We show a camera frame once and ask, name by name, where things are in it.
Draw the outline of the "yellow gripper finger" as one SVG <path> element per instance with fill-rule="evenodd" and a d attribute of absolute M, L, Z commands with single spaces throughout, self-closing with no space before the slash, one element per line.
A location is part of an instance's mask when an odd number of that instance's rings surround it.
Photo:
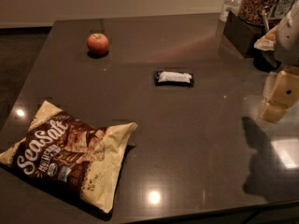
<path fill-rule="evenodd" d="M 290 66 L 271 72 L 265 81 L 260 119 L 279 122 L 299 100 L 299 67 Z"/>

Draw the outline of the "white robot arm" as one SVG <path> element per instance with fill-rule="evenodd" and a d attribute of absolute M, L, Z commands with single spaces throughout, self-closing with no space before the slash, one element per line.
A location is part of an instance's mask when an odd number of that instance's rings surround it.
<path fill-rule="evenodd" d="M 273 50 L 274 59 L 281 62 L 280 70 L 266 79 L 259 111 L 260 119 L 276 123 L 299 100 L 299 1 L 254 47 Z"/>

